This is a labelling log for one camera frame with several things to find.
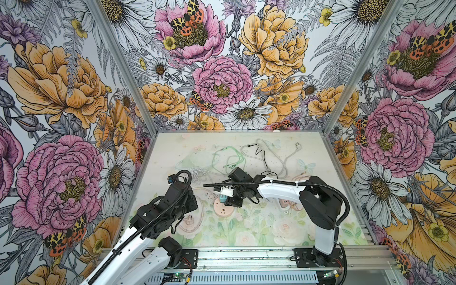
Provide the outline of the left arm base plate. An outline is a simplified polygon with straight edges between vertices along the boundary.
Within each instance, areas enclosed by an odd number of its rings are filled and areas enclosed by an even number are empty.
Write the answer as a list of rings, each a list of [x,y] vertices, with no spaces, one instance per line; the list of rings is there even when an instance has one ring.
[[[198,265],[198,249],[182,249],[171,255],[167,269],[194,270]]]

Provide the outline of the teal charger plug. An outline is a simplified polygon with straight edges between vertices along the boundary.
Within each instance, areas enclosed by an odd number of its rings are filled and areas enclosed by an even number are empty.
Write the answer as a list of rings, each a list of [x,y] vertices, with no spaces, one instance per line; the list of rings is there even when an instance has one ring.
[[[218,197],[219,201],[220,201],[222,204],[226,204],[228,198],[229,198],[229,197],[226,196],[226,195],[220,195],[220,196]]]

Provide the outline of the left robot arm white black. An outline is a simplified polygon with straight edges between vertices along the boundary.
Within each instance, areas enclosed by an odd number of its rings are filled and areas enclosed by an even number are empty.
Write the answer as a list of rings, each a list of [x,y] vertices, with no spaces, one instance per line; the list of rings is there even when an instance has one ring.
[[[118,243],[82,284],[139,285],[167,266],[176,266],[182,247],[171,237],[161,240],[145,260],[137,265],[134,262],[162,232],[179,224],[186,214],[198,208],[191,183],[192,175],[188,170],[169,176],[165,195],[137,210]]]

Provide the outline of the round pink power socket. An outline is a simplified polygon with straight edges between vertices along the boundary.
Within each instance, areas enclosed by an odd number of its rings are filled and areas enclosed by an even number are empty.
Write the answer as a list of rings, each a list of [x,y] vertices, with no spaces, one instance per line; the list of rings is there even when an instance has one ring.
[[[216,198],[213,203],[213,208],[216,216],[227,218],[235,212],[235,208],[232,206],[226,206],[221,202],[220,198]]]

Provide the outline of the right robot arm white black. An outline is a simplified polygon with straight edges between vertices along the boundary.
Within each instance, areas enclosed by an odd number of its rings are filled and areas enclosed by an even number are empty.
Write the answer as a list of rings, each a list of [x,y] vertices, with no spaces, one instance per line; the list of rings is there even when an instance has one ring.
[[[338,244],[340,225],[350,213],[347,197],[317,176],[304,180],[279,180],[266,175],[251,177],[240,168],[228,179],[211,184],[214,191],[226,196],[225,205],[241,208],[243,201],[259,202],[276,198],[301,205],[315,225],[315,243],[308,259],[320,267],[329,265]]]

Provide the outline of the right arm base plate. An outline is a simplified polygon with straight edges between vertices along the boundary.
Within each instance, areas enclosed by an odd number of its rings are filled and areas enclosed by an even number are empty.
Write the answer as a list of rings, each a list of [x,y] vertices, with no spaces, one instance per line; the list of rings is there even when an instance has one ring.
[[[295,248],[293,260],[298,268],[340,268],[345,267],[345,253],[340,248],[334,248],[330,255],[324,255],[313,248]]]

